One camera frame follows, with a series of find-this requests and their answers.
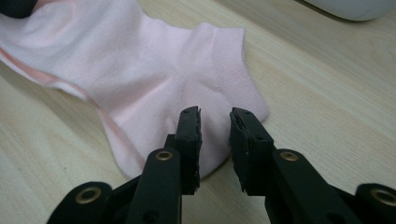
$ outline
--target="black plastic part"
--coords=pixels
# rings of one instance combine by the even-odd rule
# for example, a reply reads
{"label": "black plastic part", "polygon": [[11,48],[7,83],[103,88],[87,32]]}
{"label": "black plastic part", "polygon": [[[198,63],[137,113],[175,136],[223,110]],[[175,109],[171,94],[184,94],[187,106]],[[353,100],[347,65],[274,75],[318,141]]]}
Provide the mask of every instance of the black plastic part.
{"label": "black plastic part", "polygon": [[157,149],[148,155],[125,223],[180,221],[180,155],[172,148]]}
{"label": "black plastic part", "polygon": [[268,198],[271,203],[284,200],[292,223],[362,223],[302,154],[289,149],[275,151],[272,171],[282,198],[279,195]]}
{"label": "black plastic part", "polygon": [[[172,142],[172,135],[166,142]],[[199,153],[202,144],[201,115],[198,106],[184,109],[180,113],[175,149],[181,157],[181,187],[183,195],[193,195],[200,185]]]}
{"label": "black plastic part", "polygon": [[379,184],[358,186],[355,194],[365,223],[396,223],[396,190]]}
{"label": "black plastic part", "polygon": [[0,13],[16,18],[23,19],[32,14],[37,0],[0,0]]}
{"label": "black plastic part", "polygon": [[111,187],[89,182],[71,190],[49,218],[49,224],[105,224],[111,222],[108,208]]}
{"label": "black plastic part", "polygon": [[125,219],[128,216],[129,207],[132,199],[134,198],[134,192],[136,191],[137,184],[139,183],[140,176],[128,181],[127,183],[113,189],[113,195],[111,197],[110,209],[114,214],[112,224],[125,223]]}
{"label": "black plastic part", "polygon": [[233,169],[242,191],[250,196],[265,196],[271,182],[268,164],[276,150],[274,139],[250,111],[233,108],[230,117]]}

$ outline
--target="sock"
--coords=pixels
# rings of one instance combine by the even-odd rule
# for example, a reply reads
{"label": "sock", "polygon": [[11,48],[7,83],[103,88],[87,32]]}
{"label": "sock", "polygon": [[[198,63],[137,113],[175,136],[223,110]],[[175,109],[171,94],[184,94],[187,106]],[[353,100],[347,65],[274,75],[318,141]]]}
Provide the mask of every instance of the sock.
{"label": "sock", "polygon": [[201,176],[230,153],[233,106],[261,121],[269,114],[243,61],[242,28],[176,28],[135,0],[45,0],[29,18],[0,15],[0,31],[1,61],[96,108],[130,177],[176,132],[184,108],[202,109]]}

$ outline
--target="light wood surface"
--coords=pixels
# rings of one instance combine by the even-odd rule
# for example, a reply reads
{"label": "light wood surface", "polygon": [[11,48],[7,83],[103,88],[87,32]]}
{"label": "light wood surface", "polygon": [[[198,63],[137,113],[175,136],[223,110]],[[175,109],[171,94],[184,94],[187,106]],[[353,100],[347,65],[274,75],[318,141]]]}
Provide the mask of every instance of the light wood surface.
{"label": "light wood surface", "polygon": [[[245,27],[247,69],[270,106],[264,126],[276,147],[302,152],[348,192],[368,182],[396,189],[396,9],[357,23],[292,0],[139,3],[179,27]],[[45,223],[88,181],[127,181],[93,108],[0,63],[0,222]],[[183,198],[183,223],[269,220],[228,160]]]}

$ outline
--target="wooden table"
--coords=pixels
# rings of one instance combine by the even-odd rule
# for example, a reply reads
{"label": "wooden table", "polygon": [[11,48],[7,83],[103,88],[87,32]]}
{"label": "wooden table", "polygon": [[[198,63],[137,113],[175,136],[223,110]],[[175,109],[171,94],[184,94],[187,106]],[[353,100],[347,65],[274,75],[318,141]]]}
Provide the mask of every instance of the wooden table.
{"label": "wooden table", "polygon": [[[396,189],[396,8],[340,21],[287,0],[140,0],[150,17],[192,28],[245,27],[247,69],[270,106],[276,147],[300,151],[353,193]],[[45,223],[79,184],[127,181],[93,108],[0,63],[1,223]],[[241,193],[227,160],[183,198],[184,223],[269,223],[264,198]]]}

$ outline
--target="table surface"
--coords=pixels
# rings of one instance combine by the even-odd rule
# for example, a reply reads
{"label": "table surface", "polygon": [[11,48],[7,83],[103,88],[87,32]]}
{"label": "table surface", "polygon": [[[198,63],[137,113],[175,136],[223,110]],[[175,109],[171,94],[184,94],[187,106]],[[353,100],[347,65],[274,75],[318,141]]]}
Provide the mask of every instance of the table surface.
{"label": "table surface", "polygon": [[[291,0],[140,0],[153,18],[245,27],[247,69],[268,105],[276,147],[303,153],[332,185],[396,189],[396,8],[338,20]],[[45,223],[79,184],[127,181],[94,109],[0,63],[1,223]],[[240,191],[231,160],[183,197],[184,223],[270,223]]]}

